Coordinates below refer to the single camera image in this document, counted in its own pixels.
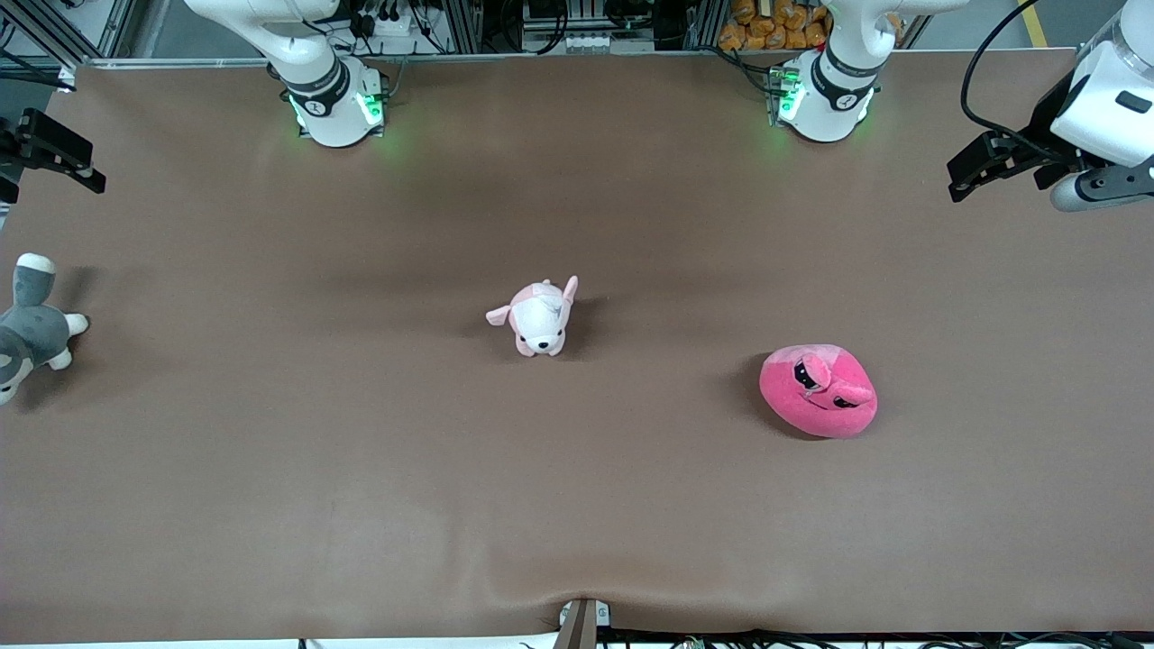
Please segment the pale pink white puppy plush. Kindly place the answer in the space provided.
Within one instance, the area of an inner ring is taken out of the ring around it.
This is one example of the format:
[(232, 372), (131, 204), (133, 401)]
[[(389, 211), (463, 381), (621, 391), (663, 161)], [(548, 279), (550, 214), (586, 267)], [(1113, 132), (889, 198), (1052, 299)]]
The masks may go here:
[(580, 279), (571, 276), (563, 288), (552, 279), (540, 279), (522, 288), (503, 306), (485, 314), (488, 324), (508, 324), (516, 337), (516, 349), (524, 357), (559, 356), (565, 345), (565, 326), (572, 315)]

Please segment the hot pink plush toy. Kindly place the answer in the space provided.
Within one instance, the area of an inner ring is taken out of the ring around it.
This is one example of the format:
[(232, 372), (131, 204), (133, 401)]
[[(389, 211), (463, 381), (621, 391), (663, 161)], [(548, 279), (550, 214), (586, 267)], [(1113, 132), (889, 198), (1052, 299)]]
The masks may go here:
[(760, 365), (758, 387), (775, 415), (815, 438), (859, 437), (878, 410), (865, 367), (849, 350), (833, 344), (775, 350)]

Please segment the grey white husky plush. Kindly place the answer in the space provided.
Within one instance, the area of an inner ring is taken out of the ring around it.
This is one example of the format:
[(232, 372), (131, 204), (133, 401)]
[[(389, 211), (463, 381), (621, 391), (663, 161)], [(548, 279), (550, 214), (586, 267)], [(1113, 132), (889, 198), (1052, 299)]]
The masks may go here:
[(20, 255), (14, 267), (13, 304), (0, 313), (0, 406), (38, 367), (66, 370), (73, 361), (72, 341), (90, 327), (84, 314), (50, 306), (57, 267), (38, 253)]

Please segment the aluminium profile frame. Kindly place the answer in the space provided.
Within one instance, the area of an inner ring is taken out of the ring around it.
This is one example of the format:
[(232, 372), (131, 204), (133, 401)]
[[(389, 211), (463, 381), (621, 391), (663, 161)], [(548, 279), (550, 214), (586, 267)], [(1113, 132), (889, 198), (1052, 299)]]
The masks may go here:
[[(721, 50), (717, 42), (728, 0), (343, 0), (346, 12), (324, 21), (342, 53), (370, 60), (460, 55), (580, 55), (565, 53), (568, 33), (610, 33), (610, 53), (649, 54)], [(372, 12), (410, 3), (420, 21), (415, 38), (370, 36)], [(247, 42), (185, 5), (170, 13), (156, 59), (78, 66), (231, 67), (262, 64)]]

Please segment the orange items pile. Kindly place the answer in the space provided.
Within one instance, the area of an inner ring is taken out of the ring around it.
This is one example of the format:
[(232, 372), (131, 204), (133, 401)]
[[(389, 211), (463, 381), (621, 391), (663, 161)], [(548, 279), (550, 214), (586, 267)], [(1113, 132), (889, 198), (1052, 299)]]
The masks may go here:
[(722, 50), (823, 49), (833, 27), (820, 0), (728, 0)]

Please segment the white power strip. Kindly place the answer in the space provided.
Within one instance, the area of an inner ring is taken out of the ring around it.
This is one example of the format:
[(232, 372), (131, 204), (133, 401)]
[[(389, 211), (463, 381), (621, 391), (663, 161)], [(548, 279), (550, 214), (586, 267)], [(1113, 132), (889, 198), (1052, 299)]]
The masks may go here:
[(370, 36), (381, 38), (415, 38), (421, 33), (421, 24), (410, 3), (383, 3), (372, 12)]

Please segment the metal table edge bracket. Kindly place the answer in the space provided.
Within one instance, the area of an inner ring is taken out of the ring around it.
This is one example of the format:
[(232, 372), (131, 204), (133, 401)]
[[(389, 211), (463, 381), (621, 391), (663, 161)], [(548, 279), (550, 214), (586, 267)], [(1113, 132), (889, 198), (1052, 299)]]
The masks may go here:
[(610, 606), (606, 600), (574, 599), (562, 607), (561, 628), (553, 649), (607, 649), (600, 640), (602, 629), (610, 629)]

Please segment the brown table mat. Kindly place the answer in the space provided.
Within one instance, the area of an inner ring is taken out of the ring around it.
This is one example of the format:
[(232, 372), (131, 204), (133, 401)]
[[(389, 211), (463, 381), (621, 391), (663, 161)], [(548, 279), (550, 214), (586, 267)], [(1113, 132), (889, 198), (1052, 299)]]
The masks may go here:
[[(967, 58), (902, 53), (849, 140), (710, 55), (411, 64), (295, 135), (263, 69), (84, 69), (0, 230), (87, 313), (0, 409), (0, 644), (1154, 631), (1154, 201), (952, 203)], [(559, 356), (485, 314), (580, 288)], [(865, 367), (804, 434), (775, 350)]]

